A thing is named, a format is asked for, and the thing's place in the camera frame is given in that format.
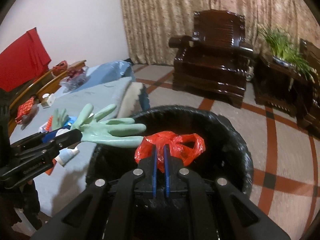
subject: green rubber glove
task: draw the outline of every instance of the green rubber glove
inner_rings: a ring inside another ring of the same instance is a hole
[[[144,124],[134,123],[133,118],[100,121],[115,109],[116,105],[112,104],[90,116],[93,105],[87,104],[71,126],[71,130],[79,129],[82,132],[82,142],[93,142],[121,148],[138,147],[143,136],[132,135],[145,131],[147,127]]]
[[[63,109],[61,112],[59,109],[55,109],[53,112],[53,117],[52,117],[52,130],[57,130],[65,124],[67,121],[69,115],[67,115],[67,110]]]

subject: dark brown wooden armchair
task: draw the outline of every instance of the dark brown wooden armchair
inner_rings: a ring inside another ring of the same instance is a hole
[[[309,65],[320,74],[320,49],[311,42],[300,39],[300,52]],[[303,129],[313,127],[320,132],[320,84],[319,77],[316,74],[312,76],[314,84],[295,84],[297,125]]]
[[[253,57],[252,45],[244,42],[244,16],[229,11],[194,13],[194,32],[169,40],[178,48],[174,60],[173,89],[207,96],[224,95],[241,108],[245,74]]]

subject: curtain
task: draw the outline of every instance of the curtain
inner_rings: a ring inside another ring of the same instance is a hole
[[[208,9],[244,15],[246,41],[254,50],[266,50],[258,38],[259,25],[279,26],[293,40],[320,47],[320,27],[303,0],[121,0],[129,55],[135,63],[173,64],[176,50],[168,41],[175,35],[192,35],[193,13]]]

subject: wooden side table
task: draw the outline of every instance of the wooden side table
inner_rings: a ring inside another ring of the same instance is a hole
[[[294,82],[308,84],[305,78],[299,76],[292,69],[274,62],[271,55],[260,55],[254,68],[252,80],[256,103],[275,106],[295,117],[297,109],[294,103],[297,94],[294,89],[289,91],[291,79]]]

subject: white wall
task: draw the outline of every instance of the white wall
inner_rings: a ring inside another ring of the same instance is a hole
[[[120,0],[17,0],[0,26],[0,52],[37,27],[51,57],[95,66],[128,58]]]

